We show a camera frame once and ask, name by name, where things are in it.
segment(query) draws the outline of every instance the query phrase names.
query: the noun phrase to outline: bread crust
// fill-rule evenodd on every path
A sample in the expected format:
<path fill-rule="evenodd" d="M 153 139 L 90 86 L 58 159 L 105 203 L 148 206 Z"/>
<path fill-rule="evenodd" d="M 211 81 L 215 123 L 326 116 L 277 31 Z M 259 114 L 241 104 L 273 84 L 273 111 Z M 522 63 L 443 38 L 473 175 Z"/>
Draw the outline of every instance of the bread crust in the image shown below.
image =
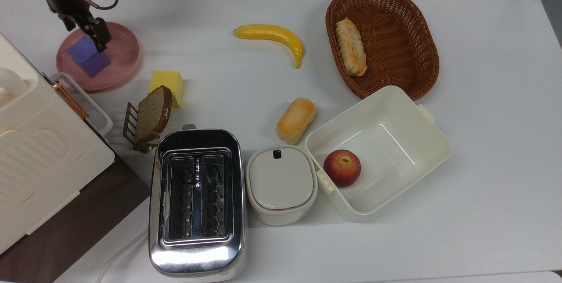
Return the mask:
<path fill-rule="evenodd" d="M 345 18 L 335 24 L 339 53 L 348 75 L 361 77 L 367 71 L 367 55 L 355 24 Z"/>
<path fill-rule="evenodd" d="M 277 122 L 275 132 L 285 143 L 296 145 L 315 116 L 314 103 L 309 99 L 298 97 Z"/>

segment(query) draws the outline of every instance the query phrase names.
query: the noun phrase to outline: toy banana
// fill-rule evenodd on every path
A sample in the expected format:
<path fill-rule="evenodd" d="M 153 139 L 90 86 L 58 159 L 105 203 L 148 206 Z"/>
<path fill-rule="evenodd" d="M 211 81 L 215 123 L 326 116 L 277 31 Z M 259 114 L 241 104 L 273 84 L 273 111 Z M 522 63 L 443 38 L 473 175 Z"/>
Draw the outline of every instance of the toy banana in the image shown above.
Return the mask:
<path fill-rule="evenodd" d="M 284 27 L 265 24 L 242 25 L 234 30 L 234 35 L 241 39 L 269 39 L 283 43 L 295 56 L 295 68 L 301 67 L 301 59 L 305 51 L 303 43 L 297 35 Z"/>

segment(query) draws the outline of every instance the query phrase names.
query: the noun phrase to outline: blue block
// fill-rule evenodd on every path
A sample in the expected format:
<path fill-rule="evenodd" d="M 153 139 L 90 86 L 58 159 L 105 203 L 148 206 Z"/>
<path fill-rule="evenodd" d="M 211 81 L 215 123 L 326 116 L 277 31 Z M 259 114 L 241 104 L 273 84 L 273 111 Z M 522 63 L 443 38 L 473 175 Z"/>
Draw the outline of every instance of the blue block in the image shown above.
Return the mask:
<path fill-rule="evenodd" d="M 109 66 L 111 61 L 104 53 L 98 53 L 96 45 L 88 36 L 82 37 L 66 50 L 72 60 L 91 77 Z"/>

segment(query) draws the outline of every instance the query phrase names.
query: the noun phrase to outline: yellow cube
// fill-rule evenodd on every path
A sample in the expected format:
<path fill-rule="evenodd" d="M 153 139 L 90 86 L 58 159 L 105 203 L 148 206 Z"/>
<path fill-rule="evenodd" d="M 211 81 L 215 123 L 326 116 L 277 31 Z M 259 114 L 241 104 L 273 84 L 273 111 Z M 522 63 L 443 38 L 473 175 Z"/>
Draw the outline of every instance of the yellow cube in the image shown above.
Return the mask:
<path fill-rule="evenodd" d="M 179 71 L 153 71 L 148 93 L 160 86 L 165 86 L 172 91 L 172 107 L 181 107 L 184 84 Z"/>

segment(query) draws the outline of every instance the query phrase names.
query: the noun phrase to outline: brown basket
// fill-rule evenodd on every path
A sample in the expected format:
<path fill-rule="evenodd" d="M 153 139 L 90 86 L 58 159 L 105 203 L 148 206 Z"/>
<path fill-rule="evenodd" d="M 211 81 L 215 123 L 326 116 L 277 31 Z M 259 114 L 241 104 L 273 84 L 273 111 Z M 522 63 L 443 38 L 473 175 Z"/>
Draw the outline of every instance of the brown basket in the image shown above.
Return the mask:
<path fill-rule="evenodd" d="M 335 24 L 345 18 L 357 25 L 367 55 L 367 72 L 361 77 L 347 75 L 339 54 Z M 395 85 L 417 100 L 437 81 L 437 48 L 422 12 L 411 0 L 332 0 L 326 29 L 335 65 L 361 99 Z"/>

